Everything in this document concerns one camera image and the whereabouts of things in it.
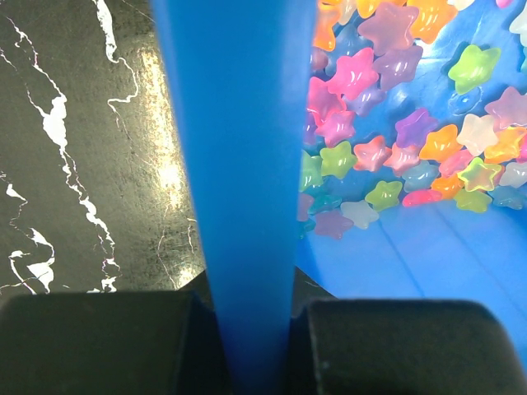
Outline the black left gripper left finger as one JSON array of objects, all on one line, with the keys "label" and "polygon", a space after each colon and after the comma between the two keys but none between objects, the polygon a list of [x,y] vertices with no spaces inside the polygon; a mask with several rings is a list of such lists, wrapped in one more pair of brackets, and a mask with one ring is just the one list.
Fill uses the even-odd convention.
[{"label": "black left gripper left finger", "polygon": [[1,306],[4,394],[228,394],[212,312],[192,292],[49,294]]}]

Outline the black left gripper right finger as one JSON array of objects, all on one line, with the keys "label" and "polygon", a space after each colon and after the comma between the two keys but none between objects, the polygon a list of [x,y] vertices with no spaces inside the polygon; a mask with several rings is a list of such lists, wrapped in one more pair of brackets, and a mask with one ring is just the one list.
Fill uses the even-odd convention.
[{"label": "black left gripper right finger", "polygon": [[524,394],[504,327],[465,300],[313,300],[291,323],[287,394]]}]

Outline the blue bin with star candies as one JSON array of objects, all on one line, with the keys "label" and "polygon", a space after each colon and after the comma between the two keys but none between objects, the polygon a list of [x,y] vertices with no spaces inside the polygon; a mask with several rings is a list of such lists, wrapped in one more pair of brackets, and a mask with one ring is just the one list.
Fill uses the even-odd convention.
[{"label": "blue bin with star candies", "polygon": [[236,393],[278,389],[297,268],[480,304],[526,376],[525,2],[152,8]]}]

